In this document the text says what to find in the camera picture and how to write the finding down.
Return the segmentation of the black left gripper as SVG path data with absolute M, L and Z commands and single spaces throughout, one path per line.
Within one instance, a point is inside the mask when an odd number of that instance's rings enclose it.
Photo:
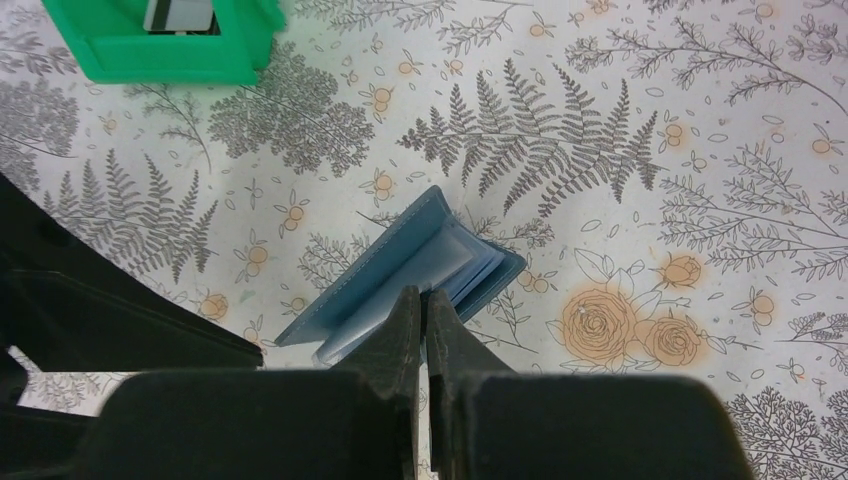
M 1 475 L 64 479 L 89 418 L 24 407 L 46 372 L 255 368 L 259 349 L 161 297 L 1 182 Z

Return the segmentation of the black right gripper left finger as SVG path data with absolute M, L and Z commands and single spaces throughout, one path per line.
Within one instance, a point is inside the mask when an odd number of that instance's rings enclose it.
M 411 479 L 421 298 L 326 370 L 139 374 L 99 417 L 103 479 Z

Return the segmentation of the grey credit card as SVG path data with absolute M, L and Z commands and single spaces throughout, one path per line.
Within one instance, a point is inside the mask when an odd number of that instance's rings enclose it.
M 144 19 L 148 32 L 200 32 L 214 17 L 211 0 L 150 0 Z

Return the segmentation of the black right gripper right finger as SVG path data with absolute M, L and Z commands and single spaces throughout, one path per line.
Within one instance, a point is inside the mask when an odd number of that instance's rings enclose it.
M 443 479 L 749 479 L 731 420 L 680 376 L 521 374 L 425 298 L 431 465 Z

